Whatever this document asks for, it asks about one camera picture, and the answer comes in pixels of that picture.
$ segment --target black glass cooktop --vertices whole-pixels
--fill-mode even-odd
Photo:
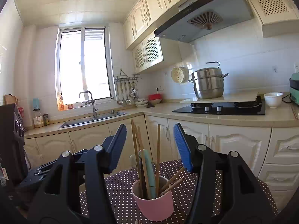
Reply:
[[[257,96],[254,102],[191,104],[172,112],[215,115],[265,115],[265,111],[265,101]]]

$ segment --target polka dot tablecloth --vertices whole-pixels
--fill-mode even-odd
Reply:
[[[167,179],[171,179],[171,177],[174,176],[182,166],[183,164],[181,160],[162,162],[160,163],[160,175]],[[173,214],[168,219],[159,223],[183,224],[185,222],[186,215],[189,213],[189,209],[191,208],[197,174],[190,174],[184,170],[179,174],[178,179],[181,177],[185,177],[185,181],[172,190],[174,205]],[[131,194],[131,186],[137,179],[137,171],[133,169],[121,171],[105,179],[110,203],[118,223],[135,224],[135,220],[141,220],[142,224],[156,223],[147,220],[143,216]],[[222,190],[221,181],[222,171],[217,171],[214,197],[215,201],[212,215],[218,215],[220,212]],[[272,205],[274,213],[277,214],[278,211],[268,186],[260,180],[259,182]],[[80,198],[82,214],[88,216],[85,191],[80,194]]]

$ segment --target window frame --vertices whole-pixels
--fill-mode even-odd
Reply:
[[[57,55],[56,55],[56,63],[55,63],[55,67],[56,67],[55,81],[56,81],[57,99],[59,99],[59,93],[62,93],[61,92],[61,84],[60,84],[60,48],[61,48],[62,33],[81,31],[81,64],[83,63],[83,65],[84,65],[85,30],[89,30],[89,29],[103,29],[104,30],[104,45],[105,45],[104,49],[105,49],[105,58],[106,58],[106,67],[107,67],[107,77],[108,77],[109,91],[110,91],[110,95],[111,95],[110,97],[106,97],[106,98],[94,99],[96,101],[95,104],[101,104],[101,103],[115,101],[115,93],[113,90],[113,86],[114,86],[113,78],[114,77],[113,77],[112,64],[111,64],[109,55],[107,55],[107,52],[110,51],[110,48],[109,48],[110,43],[109,43],[109,33],[107,33],[107,31],[106,31],[106,29],[107,29],[106,26],[88,26],[88,27],[73,27],[73,28],[59,29],[58,40],[57,40],[57,49],[56,49]],[[83,77],[82,77],[82,81],[83,81],[83,90],[85,91]],[[90,100],[89,94],[84,93],[84,98],[85,98],[85,100]],[[77,104],[78,105],[81,104],[81,102],[73,102],[73,104],[75,104],[75,106],[76,106]]]

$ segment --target pink cup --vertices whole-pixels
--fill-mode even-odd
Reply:
[[[168,179],[159,176],[159,186],[162,188],[168,182]],[[153,200],[141,199],[141,190],[139,180],[136,180],[131,188],[132,195],[142,214],[150,221],[163,221],[170,217],[173,213],[172,192]]]

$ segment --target ceiling panel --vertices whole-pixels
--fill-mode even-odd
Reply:
[[[15,0],[25,26],[120,22],[137,0]]]

